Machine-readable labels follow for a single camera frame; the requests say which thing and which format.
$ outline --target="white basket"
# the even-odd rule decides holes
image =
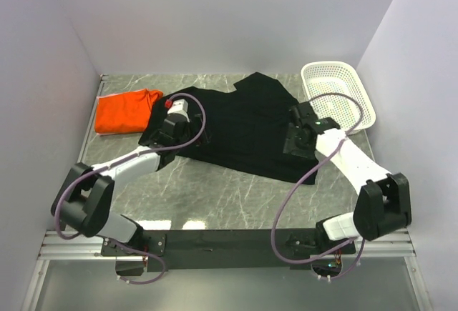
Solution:
[[[358,74],[349,64],[339,61],[309,63],[302,68],[301,76],[308,99],[322,93],[339,92],[353,97],[363,107],[363,121],[353,133],[374,124],[374,108]],[[358,108],[343,97],[328,96],[311,103],[319,118],[332,117],[344,130],[350,129],[359,119]]]

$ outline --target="black metal plate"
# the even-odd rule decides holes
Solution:
[[[170,270],[289,266],[273,253],[269,229],[170,230],[164,233],[167,244],[163,258]],[[317,247],[315,235],[315,229],[278,229],[277,248],[283,256],[293,260],[307,259],[322,252],[323,248]],[[342,248],[342,254],[355,252],[353,244]],[[309,269],[310,265],[299,267]],[[159,262],[148,260],[148,272],[161,269]]]
[[[142,250],[147,250],[157,256],[164,255],[167,236],[163,231],[145,231],[145,239],[146,248],[142,248]],[[104,241],[100,254],[101,256],[138,256],[138,254],[126,253],[110,241]]]

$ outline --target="orange cloth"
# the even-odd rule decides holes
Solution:
[[[142,89],[99,98],[94,130],[98,134],[143,132],[150,119],[152,105],[164,95]]]

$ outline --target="white wall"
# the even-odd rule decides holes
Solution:
[[[357,65],[391,0],[60,0],[97,70],[299,72]]]
[[[358,66],[377,160],[411,183],[411,238],[435,310],[455,310],[458,0],[393,0]]]
[[[0,12],[0,309],[19,310],[98,76],[57,0]]]

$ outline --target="black cloth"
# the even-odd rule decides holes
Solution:
[[[281,83],[261,73],[254,73],[234,84],[231,93],[189,87],[184,92],[196,97],[207,115],[206,131],[210,143],[191,145],[178,155],[217,164],[240,172],[297,182],[318,161],[283,153],[289,123],[288,110],[298,101]],[[139,144],[150,146],[151,134],[162,126],[167,115],[165,100],[158,100]],[[188,100],[188,114],[199,114],[193,100]],[[316,174],[304,184],[314,184]]]

